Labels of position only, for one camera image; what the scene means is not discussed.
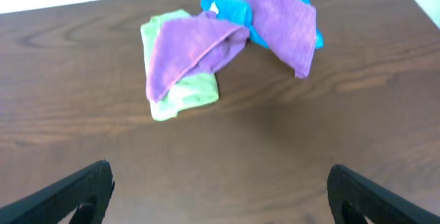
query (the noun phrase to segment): purple cloth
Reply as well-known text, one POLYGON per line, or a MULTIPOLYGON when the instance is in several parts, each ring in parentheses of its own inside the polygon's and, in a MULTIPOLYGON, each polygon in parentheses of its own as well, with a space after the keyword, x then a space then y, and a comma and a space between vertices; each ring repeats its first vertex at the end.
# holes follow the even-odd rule
POLYGON ((219 71, 244 47, 246 27, 216 19, 214 12, 163 24, 151 54, 146 96, 161 100, 180 79, 219 71))
POLYGON ((296 77, 309 75, 316 44, 316 9, 300 0, 245 0, 253 25, 269 48, 295 69, 296 77))

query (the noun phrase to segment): green towel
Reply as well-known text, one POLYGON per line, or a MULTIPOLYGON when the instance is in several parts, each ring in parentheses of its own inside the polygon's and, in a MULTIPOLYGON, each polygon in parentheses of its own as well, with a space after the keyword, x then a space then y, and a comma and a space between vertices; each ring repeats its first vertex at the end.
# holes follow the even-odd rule
MULTIPOLYGON (((140 33, 144 44, 145 73, 148 77, 150 57, 154 42, 166 21, 190 17, 185 10, 176 10, 151 17, 149 23, 141 26, 140 33)), ((219 90, 214 74, 197 74, 181 79, 170 88, 167 95, 159 102, 150 101, 151 116, 154 120, 164 121, 176 117, 179 111, 211 104, 219 99, 219 90)))

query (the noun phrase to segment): blue towel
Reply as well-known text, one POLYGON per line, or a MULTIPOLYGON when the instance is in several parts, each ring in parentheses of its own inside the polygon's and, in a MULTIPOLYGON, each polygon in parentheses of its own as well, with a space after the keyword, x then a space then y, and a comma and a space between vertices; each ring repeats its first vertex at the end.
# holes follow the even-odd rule
MULTIPOLYGON (((310 4, 310 0, 301 1, 310 4)), ((217 14, 218 19, 226 19, 230 22, 246 26, 250 31, 250 40, 269 49, 269 45, 260 37, 252 25, 252 9, 248 2, 244 0, 201 0, 200 6, 203 10, 208 11, 213 3, 219 11, 217 14)), ((322 47, 324 47, 324 37, 317 29, 315 48, 320 49, 322 47)))

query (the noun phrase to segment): wood grain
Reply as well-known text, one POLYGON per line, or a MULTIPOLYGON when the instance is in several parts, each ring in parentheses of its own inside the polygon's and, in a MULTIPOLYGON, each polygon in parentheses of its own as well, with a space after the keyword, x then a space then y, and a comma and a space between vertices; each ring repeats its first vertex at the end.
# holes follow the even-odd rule
POLYGON ((199 0, 106 0, 0 15, 0 205, 98 159, 105 223, 332 223, 348 167, 440 214, 440 31, 413 0, 312 0, 311 75, 249 44, 221 99, 154 122, 139 27, 199 0))

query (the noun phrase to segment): pile of cloth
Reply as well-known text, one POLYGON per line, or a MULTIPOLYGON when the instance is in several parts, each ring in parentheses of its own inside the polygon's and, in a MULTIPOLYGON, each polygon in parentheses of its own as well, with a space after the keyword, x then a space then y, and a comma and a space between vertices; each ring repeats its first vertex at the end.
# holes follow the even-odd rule
POLYGON ((301 79, 309 75, 314 50, 324 47, 310 0, 201 0, 200 6, 197 16, 176 10, 141 26, 154 120, 216 102, 215 73, 248 40, 272 50, 301 79))

